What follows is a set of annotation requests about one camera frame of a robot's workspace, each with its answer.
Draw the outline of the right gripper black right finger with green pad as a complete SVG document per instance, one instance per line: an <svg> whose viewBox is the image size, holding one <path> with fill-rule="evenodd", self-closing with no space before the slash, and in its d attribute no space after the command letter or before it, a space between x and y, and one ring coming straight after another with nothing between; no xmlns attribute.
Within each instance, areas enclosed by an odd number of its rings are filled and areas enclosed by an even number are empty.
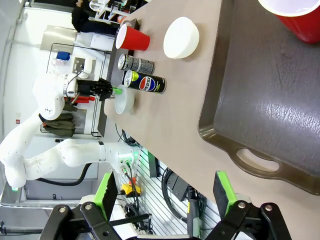
<svg viewBox="0 0 320 240"><path fill-rule="evenodd" d="M220 221L208 240L234 240L244 233L253 240L290 240L291 234L279 206L273 202L260 207L238 199L225 171L215 172L213 195Z"/></svg>

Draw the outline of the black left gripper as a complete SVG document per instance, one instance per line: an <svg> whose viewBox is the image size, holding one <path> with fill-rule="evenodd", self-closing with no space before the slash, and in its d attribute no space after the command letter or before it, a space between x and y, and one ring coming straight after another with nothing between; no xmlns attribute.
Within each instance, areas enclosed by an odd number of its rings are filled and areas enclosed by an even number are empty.
<svg viewBox="0 0 320 240"><path fill-rule="evenodd" d="M82 97L96 96L98 93L99 101L114 99L116 93L122 93L122 89L113 86L109 81L99 78L98 81L81 80L76 81L77 91Z"/></svg>

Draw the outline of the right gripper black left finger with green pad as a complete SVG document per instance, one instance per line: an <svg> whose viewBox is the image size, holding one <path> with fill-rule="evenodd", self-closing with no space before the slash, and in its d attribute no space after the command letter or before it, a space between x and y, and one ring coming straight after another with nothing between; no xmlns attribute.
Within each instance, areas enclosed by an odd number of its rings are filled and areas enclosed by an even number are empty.
<svg viewBox="0 0 320 240"><path fill-rule="evenodd" d="M108 173L100 183L92 201L78 204L56 205L41 232L42 240L77 240L90 233L95 240L119 240L121 237L110 222L118 196L115 176Z"/></svg>

